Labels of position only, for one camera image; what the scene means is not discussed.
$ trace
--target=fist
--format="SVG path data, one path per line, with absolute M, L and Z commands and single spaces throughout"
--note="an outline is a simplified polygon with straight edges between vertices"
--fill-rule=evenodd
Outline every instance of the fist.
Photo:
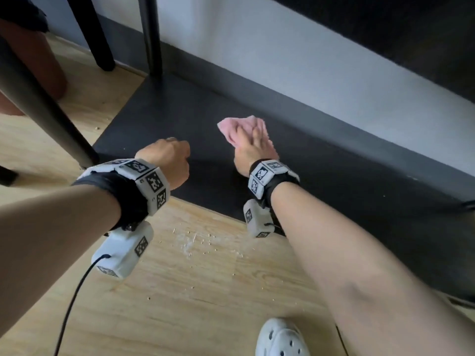
M 183 185 L 190 176 L 189 156 L 190 144 L 174 137 L 160 139 L 135 154 L 136 158 L 160 167 L 172 190 Z
M 234 165 L 242 176 L 248 178 L 249 169 L 255 161 L 274 158 L 276 152 L 268 147 L 267 142 L 262 142 L 262 131 L 257 127 L 252 130 L 252 137 L 248 137 L 241 126 L 236 131 L 239 147 L 234 150 Z

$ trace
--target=pink cloth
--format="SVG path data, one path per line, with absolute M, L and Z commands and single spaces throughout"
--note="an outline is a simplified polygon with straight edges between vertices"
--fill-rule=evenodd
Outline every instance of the pink cloth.
M 254 127 L 258 127 L 262 131 L 263 142 L 266 142 L 269 149 L 271 150 L 272 155 L 269 155 L 269 157 L 279 160 L 279 155 L 277 154 L 276 149 L 274 149 L 274 144 L 269 139 L 269 134 L 267 133 L 263 119 L 259 119 L 256 116 L 249 116 L 243 119 L 228 117 L 217 124 L 219 131 L 222 132 L 224 137 L 226 137 L 226 140 L 235 148 L 239 146 L 237 144 L 236 132 L 238 126 L 241 126 L 250 138 L 252 138 L 252 129 Z

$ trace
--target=wooden floor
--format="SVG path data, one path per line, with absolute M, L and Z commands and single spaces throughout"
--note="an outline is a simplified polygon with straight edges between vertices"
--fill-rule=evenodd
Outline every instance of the wooden floor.
M 93 143 L 143 77 L 101 71 L 92 56 L 50 39 L 69 89 L 60 102 Z M 27 117 L 0 115 L 0 165 L 18 171 L 0 204 L 65 187 L 80 169 Z M 333 320 L 285 238 L 250 239 L 246 227 L 172 199 L 148 219 L 155 238 L 124 281 L 93 271 L 74 305 L 63 355 L 253 355 L 270 317 L 291 317 L 313 355 L 343 355 Z M 99 240 L 0 339 L 0 355 L 53 353 L 74 288 Z

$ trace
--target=brown pot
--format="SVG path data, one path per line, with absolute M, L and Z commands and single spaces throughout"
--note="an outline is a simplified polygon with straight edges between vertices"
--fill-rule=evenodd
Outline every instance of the brown pot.
M 63 97 L 68 82 L 42 32 L 30 31 L 16 23 L 0 19 L 0 35 L 55 100 Z M 0 113 L 23 115 L 1 90 Z

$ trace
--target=wrist tracker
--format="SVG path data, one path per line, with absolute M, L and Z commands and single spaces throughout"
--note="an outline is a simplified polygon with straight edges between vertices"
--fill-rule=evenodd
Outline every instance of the wrist tracker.
M 300 185 L 300 177 L 280 161 L 261 159 L 252 164 L 247 187 L 262 208 L 271 208 L 272 191 L 282 182 Z
M 160 168 L 139 158 L 89 167 L 72 185 L 97 186 L 117 199 L 121 218 L 112 230 L 133 231 L 170 199 L 170 186 Z

